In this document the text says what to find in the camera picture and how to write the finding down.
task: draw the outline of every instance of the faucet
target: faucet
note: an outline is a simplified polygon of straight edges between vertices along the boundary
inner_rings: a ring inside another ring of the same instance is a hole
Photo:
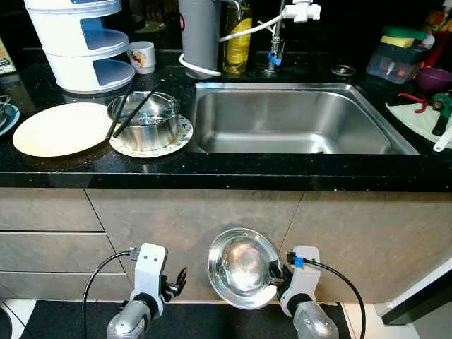
[[[285,0],[281,0],[281,5],[280,5],[280,12],[279,12],[279,14],[282,14],[283,13],[283,11],[284,11],[284,7],[285,7]],[[279,55],[279,53],[280,54],[283,54],[283,50],[284,50],[284,45],[282,46],[282,48],[281,48],[281,50],[280,50],[280,43],[281,43],[281,37],[280,37],[280,35],[281,35],[281,27],[283,26],[283,21],[282,20],[279,20],[277,23],[276,23],[276,26],[275,26],[275,31],[274,31],[274,34],[273,34],[273,36],[272,36],[272,38],[271,38],[271,49],[270,49],[270,55],[274,58],[274,60],[272,60],[270,57],[269,57],[269,60],[268,60],[268,65],[267,65],[267,68],[266,68],[266,73],[269,73],[269,74],[273,74],[273,73],[276,73],[276,71],[277,71],[277,69],[276,69],[276,63],[278,63],[278,64],[280,64],[280,61],[281,61],[281,55]]]
[[[312,0],[293,0],[293,5],[286,6],[286,0],[281,0],[279,14],[283,18],[293,18],[295,23],[304,23],[308,19],[319,20],[321,7],[316,4],[312,4]],[[271,49],[268,54],[268,65],[265,72],[273,74],[278,71],[277,66],[281,65],[281,59],[283,57],[284,42],[281,44],[281,27],[283,21],[279,20],[275,24],[275,30],[271,38]]]

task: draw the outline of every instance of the sponge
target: sponge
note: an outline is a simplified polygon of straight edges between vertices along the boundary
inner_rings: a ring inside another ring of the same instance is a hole
[[[383,28],[383,34],[389,35],[390,37],[413,37],[422,41],[427,33],[423,30],[413,30],[412,28],[407,27],[387,25]]]
[[[413,37],[390,37],[389,35],[383,35],[380,41],[385,44],[394,44],[395,46],[408,48],[412,46],[415,39]]]

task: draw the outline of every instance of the dark floor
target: dark floor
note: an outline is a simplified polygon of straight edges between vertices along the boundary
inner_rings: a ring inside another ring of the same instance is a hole
[[[88,337],[106,338],[107,324],[120,304],[89,303]],[[349,339],[342,308],[322,305],[336,323],[340,339]],[[80,339],[80,302],[38,301],[22,339]],[[146,338],[165,339],[246,339],[296,338],[292,318],[279,305],[243,311],[226,304],[168,304],[160,319],[152,322]]]

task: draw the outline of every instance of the purple bowl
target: purple bowl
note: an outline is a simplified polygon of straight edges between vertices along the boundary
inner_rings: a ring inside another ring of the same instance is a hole
[[[443,69],[424,67],[417,71],[415,85],[419,92],[427,97],[447,92],[452,88],[452,73]]]

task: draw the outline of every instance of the sink basin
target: sink basin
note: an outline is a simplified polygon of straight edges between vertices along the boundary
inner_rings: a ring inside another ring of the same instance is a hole
[[[419,154],[348,84],[197,83],[193,119],[212,153]]]

